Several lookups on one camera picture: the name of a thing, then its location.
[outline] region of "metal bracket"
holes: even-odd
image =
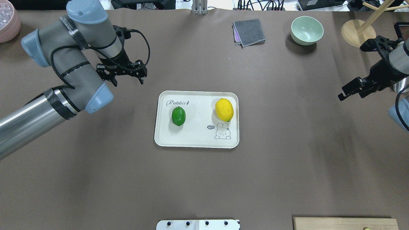
[[[203,15],[207,14],[207,0],[193,0],[192,13]]]
[[[240,220],[162,220],[156,230],[240,230]]]

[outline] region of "black cable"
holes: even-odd
[[[79,49],[79,47],[78,47],[77,45],[66,45],[66,46],[61,46],[61,47],[56,48],[55,50],[53,50],[53,51],[51,52],[51,57],[50,57],[51,67],[52,67],[52,69],[54,70],[55,74],[58,76],[58,78],[59,78],[60,80],[62,80],[62,81],[64,82],[64,84],[67,85],[68,88],[70,88],[70,89],[75,89],[75,87],[74,87],[73,85],[71,85],[70,83],[68,83],[68,81],[66,81],[66,80],[61,76],[61,74],[58,72],[58,70],[57,70],[57,68],[56,68],[56,66],[55,66],[55,63],[54,63],[54,54],[55,54],[55,52],[57,52],[57,51],[59,51],[59,50],[62,50],[62,49],[68,49],[68,48],[78,48],[78,49]]]
[[[128,31],[131,32],[131,33],[138,33],[138,34],[140,34],[140,35],[142,36],[142,38],[144,38],[144,40],[145,40],[145,42],[146,42],[146,46],[148,47],[148,58],[147,58],[147,60],[146,60],[146,63],[143,64],[143,65],[142,65],[141,67],[139,67],[139,68],[136,68],[136,69],[128,69],[128,68],[126,68],[126,67],[121,66],[120,64],[118,64],[118,63],[115,62],[114,60],[112,60],[112,58],[108,57],[106,54],[104,54],[103,52],[101,52],[99,49],[94,48],[94,47],[91,47],[91,46],[89,46],[89,48],[90,48],[91,50],[94,50],[95,52],[101,54],[101,55],[104,56],[106,59],[108,59],[109,61],[111,61],[112,63],[114,63],[116,66],[118,66],[119,68],[121,68],[121,69],[123,69],[123,70],[126,70],[126,71],[137,71],[137,70],[140,70],[140,69],[146,67],[146,65],[147,65],[148,62],[149,62],[149,59],[151,58],[151,47],[149,46],[148,40],[146,39],[145,35],[144,35],[142,32],[140,32],[139,30],[136,30],[136,29],[128,29]],[[66,86],[61,86],[62,88],[66,87],[66,88],[70,88],[70,89],[75,89],[75,87],[74,87],[73,85],[71,85],[70,83],[68,83],[68,82],[61,76],[61,74],[58,72],[58,70],[57,70],[57,68],[56,68],[56,66],[55,66],[55,63],[54,63],[54,54],[55,54],[57,51],[59,51],[59,50],[68,49],[68,48],[78,48],[78,49],[79,49],[79,47],[78,47],[77,45],[66,45],[66,46],[61,46],[61,47],[56,48],[55,50],[53,50],[53,51],[51,52],[51,57],[50,57],[51,64],[50,64],[50,65],[51,65],[52,69],[54,70],[54,72],[56,73],[56,75],[58,76],[58,78],[59,78],[60,80],[62,80],[62,81],[64,82],[64,84],[66,84]]]
[[[257,0],[257,2],[259,2],[260,4],[261,4],[261,2],[269,2],[270,0]],[[250,3],[247,3],[247,4],[250,4],[250,6],[253,8],[253,4],[255,4],[255,3],[253,3],[253,2],[251,2],[251,0],[249,0],[249,2]]]
[[[126,67],[121,66],[120,64],[118,64],[118,63],[115,62],[114,60],[112,60],[110,57],[108,57],[106,54],[104,54],[103,52],[101,52],[99,49],[94,48],[94,47],[90,47],[90,49],[92,49],[92,50],[96,51],[97,53],[99,53],[100,55],[104,56],[106,59],[108,59],[109,61],[111,61],[112,63],[114,63],[116,66],[118,66],[119,68],[121,68],[121,69],[123,69],[123,70],[126,70],[126,71],[137,71],[137,70],[140,70],[140,69],[144,68],[144,67],[148,64],[149,59],[151,58],[151,48],[150,48],[150,46],[149,46],[148,40],[146,39],[146,37],[144,36],[144,34],[143,34],[142,32],[140,32],[139,30],[136,30],[136,29],[128,29],[128,31],[131,32],[131,33],[138,33],[138,34],[140,34],[140,35],[142,36],[142,38],[144,38],[144,40],[145,40],[145,42],[146,42],[146,46],[148,47],[148,58],[147,58],[147,60],[146,60],[146,63],[143,64],[143,65],[142,65],[141,67],[139,67],[139,68],[136,68],[136,69],[128,69],[128,68],[126,68]]]
[[[33,101],[37,100],[38,98],[40,98],[40,97],[43,96],[43,95],[44,95],[44,93],[42,92],[41,94],[37,95],[35,98],[33,98],[33,99],[31,99],[29,102],[27,102],[27,103],[25,104],[25,106],[28,105],[28,104],[30,104],[30,103],[32,103]]]
[[[396,114],[398,115],[398,118],[400,122],[402,123],[403,127],[405,127],[405,129],[409,131],[409,126],[405,123],[405,121],[403,120],[399,112],[399,98],[400,98],[400,95],[403,93],[403,91],[405,91],[407,88],[409,88],[409,84],[407,84],[401,91],[399,91],[398,95],[396,96],[395,110],[396,110]]]
[[[261,9],[263,9],[263,6],[261,5],[260,0],[257,0],[257,2],[260,4]]]
[[[275,1],[270,0],[263,8],[263,10],[267,9],[268,6],[270,6],[270,3],[272,3],[272,7],[277,7],[277,4],[275,3]]]
[[[334,3],[332,3],[332,2],[330,2],[330,0],[327,0],[331,5],[333,5],[333,6],[335,6],[335,7],[343,7],[343,6],[346,6],[346,5],[348,5],[348,3],[346,3],[346,4],[344,4],[344,5],[337,5],[337,4],[334,4]]]
[[[249,9],[249,3],[251,3],[251,0],[247,1],[247,9]]]
[[[246,0],[238,0],[238,2],[240,3],[240,8],[237,8],[238,10],[244,10],[245,6],[246,6]]]
[[[147,9],[152,9],[152,8],[147,7],[147,6],[145,6],[145,8],[147,8]],[[154,9],[156,9],[156,7],[155,7]]]

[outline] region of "light green bowl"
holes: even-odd
[[[312,45],[324,35],[324,28],[315,18],[301,16],[291,23],[291,37],[300,45]]]

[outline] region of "wooden board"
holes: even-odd
[[[399,230],[391,218],[294,217],[294,230]]]
[[[366,40],[375,38],[376,33],[372,26],[359,33],[358,30],[365,22],[359,19],[349,20],[341,27],[341,35],[353,47],[359,48]]]

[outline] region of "round wooden base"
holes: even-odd
[[[364,21],[362,20],[354,19],[347,21],[341,27],[342,37],[348,44],[356,48],[359,48],[366,40],[376,37],[375,30],[372,26],[368,26],[366,30],[358,34],[358,29],[363,23]]]

